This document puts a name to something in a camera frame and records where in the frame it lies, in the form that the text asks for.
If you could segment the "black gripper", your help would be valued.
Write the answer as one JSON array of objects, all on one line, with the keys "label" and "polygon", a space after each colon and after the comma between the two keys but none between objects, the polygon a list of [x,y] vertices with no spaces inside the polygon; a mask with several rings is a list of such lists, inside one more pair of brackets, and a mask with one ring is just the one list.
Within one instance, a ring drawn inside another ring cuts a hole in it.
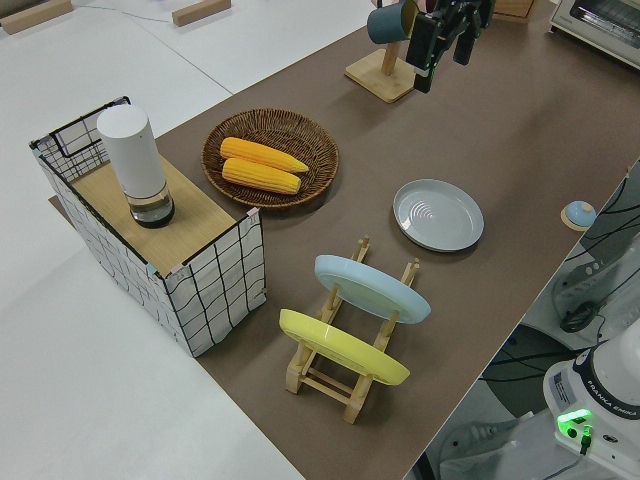
[{"label": "black gripper", "polygon": [[436,1],[434,9],[426,14],[418,14],[406,54],[406,62],[414,68],[414,88],[422,93],[431,90],[435,65],[434,52],[439,35],[446,28],[455,28],[457,43],[453,59],[467,65],[480,28],[490,25],[494,13],[494,0],[478,1]]}]

